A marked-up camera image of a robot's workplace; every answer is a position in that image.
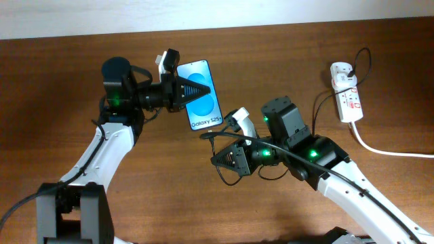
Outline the blue Galaxy smartphone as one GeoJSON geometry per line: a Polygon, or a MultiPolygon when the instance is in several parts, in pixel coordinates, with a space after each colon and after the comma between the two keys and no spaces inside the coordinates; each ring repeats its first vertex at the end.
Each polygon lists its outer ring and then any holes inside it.
{"type": "Polygon", "coordinates": [[[222,113],[208,61],[198,60],[182,64],[178,66],[177,71],[180,77],[206,85],[210,88],[209,94],[186,105],[186,113],[191,129],[197,131],[221,125],[223,123],[222,113]]]}

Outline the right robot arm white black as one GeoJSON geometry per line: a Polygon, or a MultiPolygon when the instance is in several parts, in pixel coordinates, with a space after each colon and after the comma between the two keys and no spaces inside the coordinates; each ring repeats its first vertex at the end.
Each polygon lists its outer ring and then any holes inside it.
{"type": "Polygon", "coordinates": [[[267,102],[261,113],[270,135],[261,138],[248,117],[229,116],[233,133],[209,132],[235,139],[214,152],[212,165],[250,176],[258,167],[283,163],[298,180],[333,201],[358,223],[375,243],[432,243],[433,235],[400,211],[364,176],[348,153],[331,139],[314,136],[296,105],[287,97],[267,102]]]}

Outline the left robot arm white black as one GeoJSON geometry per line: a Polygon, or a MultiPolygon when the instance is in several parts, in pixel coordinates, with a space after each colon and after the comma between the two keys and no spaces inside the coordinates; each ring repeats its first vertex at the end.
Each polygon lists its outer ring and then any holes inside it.
{"type": "Polygon", "coordinates": [[[115,235],[106,192],[148,123],[144,112],[166,108],[175,113],[210,93],[208,86],[176,74],[179,59],[172,49],[158,56],[158,83],[126,58],[104,62],[106,95],[92,142],[58,183],[44,183],[37,191],[38,243],[122,243],[115,235]]]}

